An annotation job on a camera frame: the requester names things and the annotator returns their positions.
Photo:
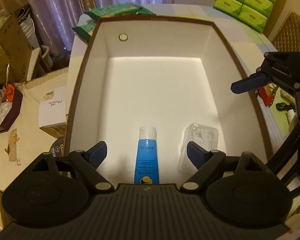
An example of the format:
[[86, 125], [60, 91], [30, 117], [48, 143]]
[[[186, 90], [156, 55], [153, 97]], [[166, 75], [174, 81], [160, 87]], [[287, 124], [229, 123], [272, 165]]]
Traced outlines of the blue cream tube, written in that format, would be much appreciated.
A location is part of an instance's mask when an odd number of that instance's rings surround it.
[[159, 184], [157, 130], [150, 125], [139, 129], [134, 184]]

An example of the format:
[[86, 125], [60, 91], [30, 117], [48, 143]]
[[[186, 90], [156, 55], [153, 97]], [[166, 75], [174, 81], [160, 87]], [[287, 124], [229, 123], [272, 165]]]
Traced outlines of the white small box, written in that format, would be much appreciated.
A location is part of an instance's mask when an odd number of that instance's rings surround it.
[[65, 86], [47, 90], [39, 104], [39, 128], [56, 139], [66, 132], [65, 94]]

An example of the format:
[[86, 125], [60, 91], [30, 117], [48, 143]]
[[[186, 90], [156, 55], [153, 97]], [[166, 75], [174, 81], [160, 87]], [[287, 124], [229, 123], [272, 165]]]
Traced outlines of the clear floss pick box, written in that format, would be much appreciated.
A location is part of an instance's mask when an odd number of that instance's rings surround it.
[[218, 130], [213, 127], [192, 123], [186, 128], [181, 155], [179, 172], [194, 174], [210, 158], [211, 150], [216, 150], [218, 144]]

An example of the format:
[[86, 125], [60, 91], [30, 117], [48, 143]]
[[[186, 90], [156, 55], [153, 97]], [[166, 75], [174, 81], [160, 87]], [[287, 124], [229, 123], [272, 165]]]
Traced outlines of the dark wooden tray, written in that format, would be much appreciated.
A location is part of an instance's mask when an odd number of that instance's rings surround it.
[[9, 83], [4, 90], [4, 99], [6, 101], [0, 106], [0, 134], [7, 132], [15, 122], [21, 109], [23, 94]]

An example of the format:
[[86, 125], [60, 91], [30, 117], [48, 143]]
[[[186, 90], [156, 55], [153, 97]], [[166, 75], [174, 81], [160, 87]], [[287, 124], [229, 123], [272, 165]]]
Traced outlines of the quilted chair cushion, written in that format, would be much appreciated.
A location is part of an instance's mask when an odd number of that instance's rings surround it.
[[300, 52], [300, 15], [291, 12], [272, 40], [279, 52]]

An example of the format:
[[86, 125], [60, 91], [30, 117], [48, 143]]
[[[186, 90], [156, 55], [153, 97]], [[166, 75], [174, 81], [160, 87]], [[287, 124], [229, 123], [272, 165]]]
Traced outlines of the green tissue pack stack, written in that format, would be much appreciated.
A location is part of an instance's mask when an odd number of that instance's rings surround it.
[[215, 0], [213, 7], [262, 33], [276, 0]]

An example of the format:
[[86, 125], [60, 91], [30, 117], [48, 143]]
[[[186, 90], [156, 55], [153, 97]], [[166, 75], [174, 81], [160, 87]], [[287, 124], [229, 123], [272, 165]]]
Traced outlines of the white paper bag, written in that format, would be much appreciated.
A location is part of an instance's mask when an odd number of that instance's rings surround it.
[[15, 16], [30, 45], [34, 49], [39, 48], [34, 20], [31, 17], [31, 7], [28, 4], [21, 7], [15, 12]]

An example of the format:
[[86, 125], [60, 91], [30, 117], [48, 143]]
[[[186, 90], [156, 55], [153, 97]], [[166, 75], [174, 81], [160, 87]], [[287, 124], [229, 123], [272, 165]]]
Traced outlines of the brown cardboard carton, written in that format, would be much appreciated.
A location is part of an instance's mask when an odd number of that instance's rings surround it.
[[29, 42], [14, 15], [0, 18], [0, 85], [50, 72], [38, 41]]

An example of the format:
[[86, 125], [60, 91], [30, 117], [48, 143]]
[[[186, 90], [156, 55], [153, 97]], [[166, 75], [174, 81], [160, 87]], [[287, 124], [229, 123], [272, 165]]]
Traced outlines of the red candy packet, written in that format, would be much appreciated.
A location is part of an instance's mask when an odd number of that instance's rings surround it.
[[270, 107], [275, 100], [277, 90], [278, 87], [270, 82], [263, 87], [259, 87], [257, 89], [257, 94], [262, 99], [264, 105], [266, 107]]

